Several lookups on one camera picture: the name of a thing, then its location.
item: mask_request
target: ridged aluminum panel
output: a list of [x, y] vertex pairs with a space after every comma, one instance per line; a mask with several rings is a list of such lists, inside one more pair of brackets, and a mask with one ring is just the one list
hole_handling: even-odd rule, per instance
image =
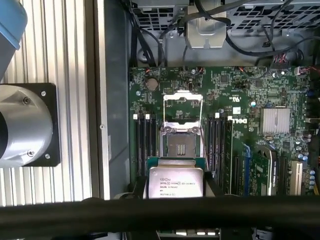
[[0, 205], [81, 201], [90, 177], [85, 4], [83, 0], [21, 0], [28, 24], [4, 83], [57, 87], [61, 164], [0, 169]]

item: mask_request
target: black cable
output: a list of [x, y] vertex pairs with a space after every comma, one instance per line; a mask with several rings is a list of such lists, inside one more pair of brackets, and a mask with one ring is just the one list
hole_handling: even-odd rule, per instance
[[134, 34], [136, 34], [137, 39], [140, 42], [141, 49], [142, 49], [143, 54], [148, 62], [149, 67], [156, 67], [154, 55], [153, 55], [148, 43], [146, 42], [144, 36], [142, 35], [142, 33], [140, 31], [139, 25], [137, 24], [135, 17], [130, 12], [129, 7], [127, 6], [127, 4], [123, 0], [120, 0], [119, 2], [122, 5], [124, 11], [128, 15], [129, 21], [132, 25], [132, 31], [134, 32]]
[[[239, 0], [239, 1], [235, 1], [235, 2], [232, 2], [232, 3], [228, 3], [228, 4], [225, 4], [225, 5], [218, 6], [218, 7], [214, 8], [214, 9], [208, 10], [206, 12], [207, 12], [208, 15], [212, 16], [212, 15], [220, 14], [220, 13], [223, 13], [223, 12], [226, 12], [226, 11], [230, 11], [232, 9], [241, 7], [243, 4], [246, 4], [246, 3], [249, 3], [249, 2], [255, 2], [255, 1], [258, 1], [258, 0]], [[194, 20], [194, 19], [202, 18], [202, 17], [204, 17], [204, 16], [200, 12], [191, 13], [191, 14], [185, 15], [181, 19], [181, 21], [179, 22], [178, 25], [179, 25], [179, 27], [183, 27], [186, 22]]]
[[290, 50], [296, 48], [299, 44], [306, 42], [306, 41], [310, 41], [310, 40], [320, 40], [320, 36], [310, 36], [307, 37], [301, 41], [298, 41], [297, 43], [295, 43], [292, 46], [289, 46], [287, 48], [284, 49], [280, 49], [280, 50], [276, 50], [276, 51], [245, 51], [241, 48], [239, 48], [237, 45], [235, 45], [232, 40], [230, 39], [228, 32], [226, 34], [225, 40], [226, 42], [230, 45], [230, 47], [232, 47], [234, 50], [236, 50], [237, 52], [243, 54], [243, 55], [247, 55], [247, 56], [251, 56], [251, 57], [260, 57], [260, 58], [265, 58], [265, 57], [269, 57], [269, 56], [274, 56], [274, 55], [280, 55], [283, 53], [287, 53]]
[[266, 38], [268, 39], [268, 42], [270, 43], [270, 46], [271, 46], [271, 48], [272, 48], [272, 51], [275, 52], [275, 51], [276, 51], [275, 45], [274, 45], [274, 43], [272, 42], [272, 39], [271, 39], [270, 35], [269, 35], [268, 32], [267, 32], [267, 29], [265, 28], [264, 25], [261, 25], [261, 27], [262, 27], [262, 30], [264, 31], [264, 34], [265, 34]]
[[270, 26], [270, 38], [271, 40], [274, 39], [274, 31], [275, 31], [275, 23], [276, 23], [276, 19], [278, 17], [278, 15], [281, 13], [281, 11], [283, 11], [290, 3], [292, 3], [294, 0], [287, 0], [285, 1], [280, 9], [276, 12], [276, 14], [274, 15], [272, 21], [271, 21], [271, 26]]
[[158, 67], [159, 67], [162, 63], [166, 61], [165, 51], [164, 51], [164, 48], [162, 47], [162, 44], [159, 42], [156, 36], [153, 35], [151, 32], [143, 28], [140, 28], [140, 30], [145, 34], [148, 34], [150, 37], [152, 37], [156, 41], [158, 45]]

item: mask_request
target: silver cylinder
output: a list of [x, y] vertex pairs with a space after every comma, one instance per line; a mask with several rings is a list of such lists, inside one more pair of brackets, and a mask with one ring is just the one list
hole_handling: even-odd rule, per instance
[[0, 85], [0, 113], [7, 128], [0, 168], [20, 167], [45, 153], [52, 139], [53, 123], [40, 96], [23, 87]]

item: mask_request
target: black hose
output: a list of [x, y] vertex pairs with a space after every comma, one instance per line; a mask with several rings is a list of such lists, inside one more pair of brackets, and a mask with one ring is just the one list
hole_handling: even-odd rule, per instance
[[2, 239], [255, 226], [318, 227], [319, 197], [120, 199], [0, 208]]

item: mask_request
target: motherboard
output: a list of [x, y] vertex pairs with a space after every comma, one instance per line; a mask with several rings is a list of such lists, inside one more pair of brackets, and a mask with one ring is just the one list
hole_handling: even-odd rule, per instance
[[204, 158], [226, 194], [312, 194], [318, 125], [306, 117], [319, 101], [310, 72], [298, 70], [131, 68], [131, 182], [149, 174], [149, 157]]

